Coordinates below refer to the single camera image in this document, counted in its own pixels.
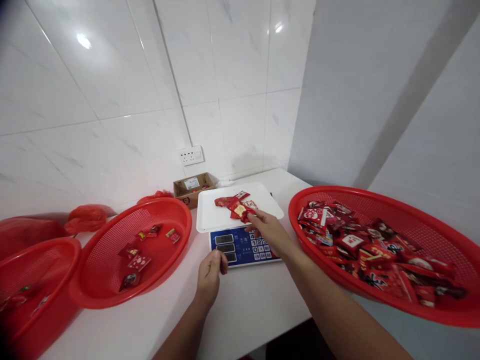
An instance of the digital scale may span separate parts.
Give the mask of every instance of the digital scale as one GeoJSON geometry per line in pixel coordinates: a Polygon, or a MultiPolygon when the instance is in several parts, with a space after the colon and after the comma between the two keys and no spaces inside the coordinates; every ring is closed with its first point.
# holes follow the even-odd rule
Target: digital scale
{"type": "Polygon", "coordinates": [[[263,237],[255,237],[254,232],[246,232],[246,228],[244,226],[210,232],[210,251],[218,249],[224,253],[229,268],[281,260],[275,256],[263,237]]]}
{"type": "Polygon", "coordinates": [[[245,200],[254,201],[259,209],[278,219],[283,218],[284,212],[265,186],[251,182],[200,192],[197,231],[208,233],[210,251],[218,249],[224,253],[229,268],[280,261],[262,237],[255,237],[253,231],[246,232],[246,226],[242,226],[240,220],[230,218],[230,210],[226,207],[215,206],[215,199],[233,197],[241,191],[250,194],[245,200]]]}

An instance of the hand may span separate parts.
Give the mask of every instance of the hand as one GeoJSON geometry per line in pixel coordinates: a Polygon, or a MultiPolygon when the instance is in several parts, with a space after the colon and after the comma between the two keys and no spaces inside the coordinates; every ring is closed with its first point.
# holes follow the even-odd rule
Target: hand
{"type": "Polygon", "coordinates": [[[209,311],[217,298],[220,288],[219,273],[225,275],[229,270],[229,262],[225,254],[219,250],[210,252],[198,268],[198,282],[194,302],[209,311]]]}
{"type": "Polygon", "coordinates": [[[249,213],[248,220],[251,225],[247,226],[246,232],[255,230],[255,236],[258,233],[265,239],[275,255],[284,258],[292,250],[297,248],[297,244],[292,241],[289,234],[285,231],[280,221],[273,215],[261,210],[254,209],[256,216],[249,213]]]}

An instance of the finger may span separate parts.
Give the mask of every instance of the finger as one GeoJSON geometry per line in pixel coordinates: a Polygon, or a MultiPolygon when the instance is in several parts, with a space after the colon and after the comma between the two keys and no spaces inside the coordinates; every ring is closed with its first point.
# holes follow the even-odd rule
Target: finger
{"type": "Polygon", "coordinates": [[[249,213],[247,217],[248,217],[248,220],[253,224],[255,228],[262,231],[262,227],[264,226],[264,223],[259,217],[253,215],[252,213],[249,213]]]}
{"type": "Polygon", "coordinates": [[[218,278],[220,273],[220,263],[222,262],[222,252],[220,250],[213,250],[213,257],[210,261],[210,271],[206,275],[208,278],[218,278]]]}
{"type": "Polygon", "coordinates": [[[248,225],[246,228],[245,228],[245,231],[247,233],[251,232],[252,230],[256,230],[257,228],[253,225],[253,224],[250,224],[248,225]]]}
{"type": "Polygon", "coordinates": [[[262,211],[260,209],[253,209],[255,211],[255,215],[257,215],[263,222],[267,220],[268,217],[273,216],[270,215],[268,212],[262,211]]]}
{"type": "Polygon", "coordinates": [[[220,259],[220,273],[222,275],[225,275],[229,272],[229,261],[227,260],[227,257],[225,254],[222,252],[221,253],[221,259],[220,259]]]}
{"type": "Polygon", "coordinates": [[[198,268],[198,277],[199,278],[203,279],[209,274],[211,262],[212,262],[212,259],[215,256],[214,251],[210,251],[210,253],[200,263],[200,267],[198,268]]]}

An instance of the cardboard box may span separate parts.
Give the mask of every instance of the cardboard box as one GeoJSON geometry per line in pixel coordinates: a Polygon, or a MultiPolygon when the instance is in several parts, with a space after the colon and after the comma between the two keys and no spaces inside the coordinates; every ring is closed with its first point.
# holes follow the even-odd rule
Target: cardboard box
{"type": "Polygon", "coordinates": [[[175,181],[173,183],[173,196],[175,199],[182,200],[189,209],[196,209],[199,204],[199,194],[204,190],[212,189],[215,189],[214,182],[210,178],[210,174],[204,172],[175,181]],[[202,189],[204,184],[208,184],[208,188],[202,189]]]}

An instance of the white countertop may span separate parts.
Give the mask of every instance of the white countertop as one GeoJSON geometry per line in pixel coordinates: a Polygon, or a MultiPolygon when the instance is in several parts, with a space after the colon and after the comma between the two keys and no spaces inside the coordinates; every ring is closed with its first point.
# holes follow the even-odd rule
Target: white countertop
{"type": "MultiPolygon", "coordinates": [[[[282,208],[280,221],[292,238],[291,198],[310,185],[281,168],[237,180],[261,182],[282,208]]],[[[158,288],[121,305],[84,309],[41,359],[150,360],[193,299],[201,260],[209,253],[208,233],[195,230],[175,272],[158,288]]],[[[85,243],[92,233],[78,239],[85,243]]],[[[203,330],[199,359],[238,359],[310,318],[283,262],[230,269],[203,330]]]]}

